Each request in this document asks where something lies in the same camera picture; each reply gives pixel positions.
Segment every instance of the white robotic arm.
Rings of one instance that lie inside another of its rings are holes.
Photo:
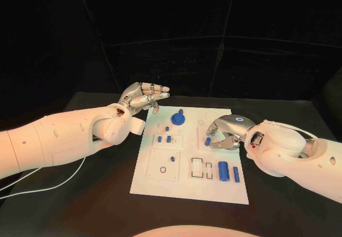
[[[233,150],[242,141],[246,157],[265,173],[287,176],[301,187],[342,203],[342,143],[320,139],[282,123],[264,120],[255,125],[238,115],[219,117],[206,135],[213,135],[217,129],[226,138],[212,143],[212,147]]]
[[[150,107],[155,113],[155,100],[167,98],[167,92],[167,87],[134,83],[116,104],[44,116],[23,127],[0,132],[0,179],[89,156],[119,144],[129,132],[141,135],[144,121],[131,116]]]

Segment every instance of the robotic hand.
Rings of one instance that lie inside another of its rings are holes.
[[[70,163],[119,144],[129,132],[141,135],[144,121],[132,115],[150,107],[155,113],[155,101],[168,97],[167,92],[167,87],[135,82],[118,103],[44,116],[0,132],[0,179],[27,169]]]
[[[219,117],[206,135],[213,136],[217,129],[226,138],[210,147],[235,150],[242,141],[246,157],[266,174],[287,176],[301,187],[342,203],[340,143],[278,122],[264,120],[255,125],[238,115]]]

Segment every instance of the black table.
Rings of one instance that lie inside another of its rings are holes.
[[[66,111],[105,106],[116,94],[76,93]],[[229,108],[259,123],[291,124],[318,137],[333,136],[308,101],[266,101],[173,96],[160,105]],[[138,118],[145,119],[141,111]],[[141,136],[86,158],[59,188],[10,197],[0,208],[0,236],[126,237],[170,225],[206,225],[259,236],[342,236],[342,204],[302,189],[287,177],[266,175],[245,158],[240,163],[249,205],[129,194]],[[57,185],[80,161],[37,171],[11,193]]]

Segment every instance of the blue cylinder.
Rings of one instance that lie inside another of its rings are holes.
[[[236,170],[236,167],[232,167],[232,170],[233,170],[235,183],[239,183],[239,177],[238,177],[238,170]]]
[[[204,145],[207,146],[210,144],[210,138],[207,137],[206,140],[204,140]]]
[[[219,181],[229,181],[227,163],[219,161]]]
[[[181,125],[184,122],[183,110],[178,110],[175,114],[170,117],[170,121],[174,125]]]

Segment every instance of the test board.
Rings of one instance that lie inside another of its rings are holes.
[[[171,115],[178,109],[184,122],[174,125]],[[204,145],[209,125],[229,114],[227,109],[191,107],[160,106],[155,114],[148,110],[131,194],[248,204],[239,150]],[[212,142],[223,138],[219,131],[210,137]],[[219,161],[227,163],[227,181],[219,180]],[[233,179],[233,167],[239,182]]]

